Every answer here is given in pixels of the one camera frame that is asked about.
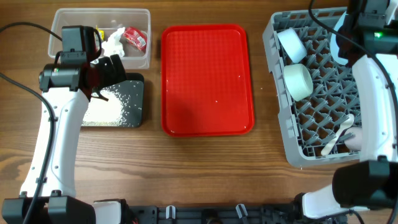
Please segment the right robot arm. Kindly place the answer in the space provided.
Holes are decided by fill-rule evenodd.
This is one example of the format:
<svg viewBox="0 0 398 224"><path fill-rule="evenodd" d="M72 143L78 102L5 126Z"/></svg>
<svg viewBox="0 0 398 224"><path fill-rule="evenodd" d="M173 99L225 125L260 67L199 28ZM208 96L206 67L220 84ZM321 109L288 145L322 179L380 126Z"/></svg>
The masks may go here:
<svg viewBox="0 0 398 224"><path fill-rule="evenodd" d="M359 162L337 169L332 183L297 196L301 217L324 220L362 210L397 216L397 1L350 1L343 25L333 29L338 56L348 60L361 108Z"/></svg>

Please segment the white plastic spoon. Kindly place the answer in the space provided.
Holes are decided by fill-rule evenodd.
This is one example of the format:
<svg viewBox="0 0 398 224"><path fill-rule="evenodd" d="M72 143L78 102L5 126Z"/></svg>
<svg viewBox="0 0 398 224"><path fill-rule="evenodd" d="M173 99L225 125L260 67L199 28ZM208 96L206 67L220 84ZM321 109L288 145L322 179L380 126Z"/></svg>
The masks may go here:
<svg viewBox="0 0 398 224"><path fill-rule="evenodd" d="M339 137L341 136L341 134L343 133L344 130L352 127L352 125L354 124L354 115L353 114L349 114L348 118L342 122L340 124L339 129L337 130L335 137L330 140L325 147L322 149L321 151L321 155L326 156L328 155L331 150L333 149L334 145L336 144L336 142L338 141Z"/></svg>

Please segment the large light blue plate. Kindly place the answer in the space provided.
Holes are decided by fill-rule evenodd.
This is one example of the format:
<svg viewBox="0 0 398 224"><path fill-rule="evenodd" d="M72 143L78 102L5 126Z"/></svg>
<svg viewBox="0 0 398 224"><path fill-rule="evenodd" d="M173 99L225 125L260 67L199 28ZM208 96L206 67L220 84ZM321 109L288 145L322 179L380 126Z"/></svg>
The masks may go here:
<svg viewBox="0 0 398 224"><path fill-rule="evenodd" d="M343 25L345 16L346 16L346 11L338 19L338 22L336 23L336 25L333 28L334 31L338 31L340 29L340 27ZM332 56L333 60L336 63L338 63L340 65L346 65L348 63L348 60L345 59L345 58L341 58L338 55L339 49L340 48L339 48L339 46L338 46L338 44L336 42L336 35L332 34L331 38L330 38L330 53L331 53L331 56Z"/></svg>

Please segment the yellow snack wrapper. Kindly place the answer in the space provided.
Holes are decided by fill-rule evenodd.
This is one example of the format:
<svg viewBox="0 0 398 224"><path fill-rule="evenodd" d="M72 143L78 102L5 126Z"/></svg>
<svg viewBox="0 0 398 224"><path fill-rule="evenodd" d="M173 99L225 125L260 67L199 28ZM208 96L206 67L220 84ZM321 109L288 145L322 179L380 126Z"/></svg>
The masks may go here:
<svg viewBox="0 0 398 224"><path fill-rule="evenodd" d="M95 27L95 45L96 51L101 50L101 45L104 41L104 31L99 29L98 26Z"/></svg>

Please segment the white tissue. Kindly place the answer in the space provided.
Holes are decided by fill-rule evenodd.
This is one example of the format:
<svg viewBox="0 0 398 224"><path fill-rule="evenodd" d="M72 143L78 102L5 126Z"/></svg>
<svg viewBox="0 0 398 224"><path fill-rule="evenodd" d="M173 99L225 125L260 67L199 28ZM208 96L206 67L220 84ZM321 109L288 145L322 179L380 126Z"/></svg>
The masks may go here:
<svg viewBox="0 0 398 224"><path fill-rule="evenodd" d="M103 55L110 57L112 55L118 55L124 57L123 45L120 42L121 36L124 34L125 28L118 28L117 31L113 32L106 41L102 42L101 47L103 49Z"/></svg>

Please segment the white plastic cup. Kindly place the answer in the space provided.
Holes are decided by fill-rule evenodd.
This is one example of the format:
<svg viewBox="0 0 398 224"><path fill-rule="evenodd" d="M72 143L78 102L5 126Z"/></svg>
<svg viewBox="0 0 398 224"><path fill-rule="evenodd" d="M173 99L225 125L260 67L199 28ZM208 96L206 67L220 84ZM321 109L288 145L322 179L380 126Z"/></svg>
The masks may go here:
<svg viewBox="0 0 398 224"><path fill-rule="evenodd" d="M351 127L346 130L346 134L352 134L352 136L344 140L345 146L351 151L360 151L363 142L363 130L361 127Z"/></svg>

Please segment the red silver snack wrapper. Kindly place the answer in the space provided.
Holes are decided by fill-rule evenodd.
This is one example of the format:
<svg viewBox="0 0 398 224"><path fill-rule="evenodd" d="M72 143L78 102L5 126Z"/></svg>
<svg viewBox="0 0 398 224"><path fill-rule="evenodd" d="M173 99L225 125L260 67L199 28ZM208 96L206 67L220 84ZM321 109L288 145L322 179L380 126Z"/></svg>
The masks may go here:
<svg viewBox="0 0 398 224"><path fill-rule="evenodd" d="M135 27L127 27L123 33L124 38L141 52L146 52L147 37Z"/></svg>

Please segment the green bowl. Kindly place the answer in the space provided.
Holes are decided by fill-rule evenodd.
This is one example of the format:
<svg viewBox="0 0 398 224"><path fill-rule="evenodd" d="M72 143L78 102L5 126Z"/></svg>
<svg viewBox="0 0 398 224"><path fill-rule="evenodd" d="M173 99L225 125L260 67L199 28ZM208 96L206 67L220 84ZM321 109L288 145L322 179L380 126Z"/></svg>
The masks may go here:
<svg viewBox="0 0 398 224"><path fill-rule="evenodd" d="M313 92L311 75L301 63L285 66L284 79L286 88L295 101L300 101Z"/></svg>

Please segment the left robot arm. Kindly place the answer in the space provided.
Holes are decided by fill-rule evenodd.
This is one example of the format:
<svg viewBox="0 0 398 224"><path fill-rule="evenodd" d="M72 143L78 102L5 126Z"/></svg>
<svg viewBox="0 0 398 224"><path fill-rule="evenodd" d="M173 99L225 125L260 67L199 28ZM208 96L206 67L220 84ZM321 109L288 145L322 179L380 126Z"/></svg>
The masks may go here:
<svg viewBox="0 0 398 224"><path fill-rule="evenodd" d="M88 204L75 197L76 151L91 94L125 80L118 55L95 65L81 58L44 67L34 157L19 196L3 202L7 223L128 223L134 218L124 199Z"/></svg>

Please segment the light blue bowl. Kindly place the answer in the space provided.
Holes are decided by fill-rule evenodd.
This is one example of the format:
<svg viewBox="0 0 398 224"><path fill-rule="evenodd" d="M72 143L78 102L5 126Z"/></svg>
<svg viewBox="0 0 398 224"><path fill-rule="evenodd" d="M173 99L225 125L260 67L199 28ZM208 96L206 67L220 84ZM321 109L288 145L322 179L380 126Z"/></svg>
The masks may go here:
<svg viewBox="0 0 398 224"><path fill-rule="evenodd" d="M293 63L299 63L307 56L307 50L293 29L287 29L277 34L281 46Z"/></svg>

